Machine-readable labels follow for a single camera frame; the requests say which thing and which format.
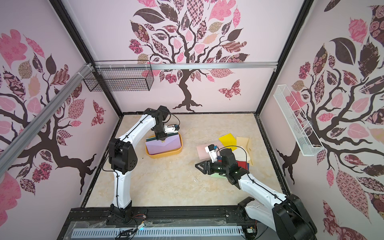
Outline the purple envelope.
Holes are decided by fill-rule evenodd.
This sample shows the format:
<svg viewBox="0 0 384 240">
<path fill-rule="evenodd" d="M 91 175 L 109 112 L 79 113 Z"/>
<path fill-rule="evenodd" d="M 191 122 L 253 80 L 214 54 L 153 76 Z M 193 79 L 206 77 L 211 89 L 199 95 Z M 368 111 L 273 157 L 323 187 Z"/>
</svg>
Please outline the purple envelope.
<svg viewBox="0 0 384 240">
<path fill-rule="evenodd" d="M 174 135 L 166 138 L 164 141 L 155 140 L 145 142 L 146 150 L 149 155 L 158 155 L 170 151 L 179 150 L 182 147 L 182 140 L 180 135 Z"/>
</svg>

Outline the red envelope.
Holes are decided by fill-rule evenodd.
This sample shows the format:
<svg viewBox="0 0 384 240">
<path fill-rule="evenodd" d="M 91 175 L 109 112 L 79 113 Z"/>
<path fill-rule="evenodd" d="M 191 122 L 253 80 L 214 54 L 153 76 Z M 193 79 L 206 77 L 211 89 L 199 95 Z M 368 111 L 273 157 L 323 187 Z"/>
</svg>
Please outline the red envelope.
<svg viewBox="0 0 384 240">
<path fill-rule="evenodd" d="M 237 164 L 239 167 L 245 169 L 245 170 L 249 170 L 249 166 L 250 164 L 247 163 L 247 162 L 242 162 L 242 161 L 237 161 Z"/>
</svg>

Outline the pink envelope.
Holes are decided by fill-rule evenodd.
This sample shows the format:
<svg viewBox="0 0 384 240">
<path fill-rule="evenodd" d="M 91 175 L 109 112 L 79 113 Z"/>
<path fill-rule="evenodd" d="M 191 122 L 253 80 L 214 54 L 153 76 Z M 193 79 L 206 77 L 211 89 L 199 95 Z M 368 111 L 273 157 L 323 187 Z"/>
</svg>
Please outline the pink envelope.
<svg viewBox="0 0 384 240">
<path fill-rule="evenodd" d="M 209 153 L 206 152 L 205 148 L 209 145 L 215 145 L 218 148 L 222 148 L 224 145 L 220 141 L 215 141 L 203 145 L 197 146 L 197 152 L 200 160 L 207 160 L 210 159 Z"/>
</svg>

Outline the yellow plastic storage box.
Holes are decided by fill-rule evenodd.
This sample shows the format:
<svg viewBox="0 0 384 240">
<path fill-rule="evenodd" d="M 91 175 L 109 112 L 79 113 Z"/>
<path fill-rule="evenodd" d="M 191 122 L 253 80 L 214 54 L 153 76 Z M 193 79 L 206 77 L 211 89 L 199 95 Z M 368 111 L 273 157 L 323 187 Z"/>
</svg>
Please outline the yellow plastic storage box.
<svg viewBox="0 0 384 240">
<path fill-rule="evenodd" d="M 182 149 L 183 149 L 183 139 L 182 139 L 182 136 L 180 135 L 180 138 L 182 140 L 182 147 L 179 149 L 179 150 L 175 150 L 175 151 L 170 151 L 170 152 L 166 152 L 166 153 L 162 153 L 162 154 L 158 154 L 158 155 L 149 155 L 147 150 L 146 150 L 146 154 L 152 158 L 152 159 L 159 159 L 159 158 L 164 158 L 164 157 L 169 157 L 169 156 L 173 156 L 173 155 L 177 155 L 177 154 L 180 154 L 182 152 Z"/>
</svg>

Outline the dark green envelope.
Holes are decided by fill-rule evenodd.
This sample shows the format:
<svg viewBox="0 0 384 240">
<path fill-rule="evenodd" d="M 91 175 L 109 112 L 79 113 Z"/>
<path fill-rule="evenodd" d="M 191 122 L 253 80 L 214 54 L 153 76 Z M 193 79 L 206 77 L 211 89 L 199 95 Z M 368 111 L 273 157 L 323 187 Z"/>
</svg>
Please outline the dark green envelope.
<svg viewBox="0 0 384 240">
<path fill-rule="evenodd" d="M 157 140 L 156 136 L 150 137 L 146 139 L 146 142 L 155 141 Z"/>
</svg>

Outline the light green envelope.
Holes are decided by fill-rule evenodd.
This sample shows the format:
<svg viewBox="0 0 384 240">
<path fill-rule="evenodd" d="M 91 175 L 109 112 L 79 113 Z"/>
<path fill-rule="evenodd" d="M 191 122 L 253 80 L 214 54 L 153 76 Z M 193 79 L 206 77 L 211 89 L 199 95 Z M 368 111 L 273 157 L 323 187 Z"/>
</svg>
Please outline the light green envelope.
<svg viewBox="0 0 384 240">
<path fill-rule="evenodd" d="M 212 178 L 225 178 L 225 176 L 221 176 L 220 174 L 217 174 L 217 173 L 212 174 L 211 177 Z"/>
</svg>

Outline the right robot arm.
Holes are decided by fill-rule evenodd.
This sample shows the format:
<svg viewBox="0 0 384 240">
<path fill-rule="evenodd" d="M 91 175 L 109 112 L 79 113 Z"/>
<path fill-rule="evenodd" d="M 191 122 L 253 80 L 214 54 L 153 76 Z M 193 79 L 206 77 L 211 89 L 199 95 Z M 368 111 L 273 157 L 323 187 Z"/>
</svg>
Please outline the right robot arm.
<svg viewBox="0 0 384 240">
<path fill-rule="evenodd" d="M 231 148 L 205 147 L 210 160 L 195 165 L 204 175 L 219 174 L 238 189 L 248 193 L 243 204 L 250 219 L 274 230 L 281 240 L 314 240 L 317 227 L 296 195 L 281 194 L 256 179 L 249 170 L 238 165 Z"/>
</svg>

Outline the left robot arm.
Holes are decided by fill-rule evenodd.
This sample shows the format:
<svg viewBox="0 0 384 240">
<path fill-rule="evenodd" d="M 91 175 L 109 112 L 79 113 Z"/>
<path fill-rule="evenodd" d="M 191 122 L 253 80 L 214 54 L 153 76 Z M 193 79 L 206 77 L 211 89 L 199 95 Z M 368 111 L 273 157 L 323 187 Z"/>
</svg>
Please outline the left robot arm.
<svg viewBox="0 0 384 240">
<path fill-rule="evenodd" d="M 165 125 L 170 114 L 165 106 L 160 106 L 156 110 L 148 108 L 125 134 L 119 138 L 112 138 L 109 142 L 109 163 L 115 176 L 115 196 L 111 204 L 111 214 L 124 224 L 132 220 L 131 173 L 138 163 L 135 148 L 149 131 L 155 133 L 157 141 L 164 141 L 169 135 L 177 134 L 179 125 L 171 127 Z"/>
</svg>

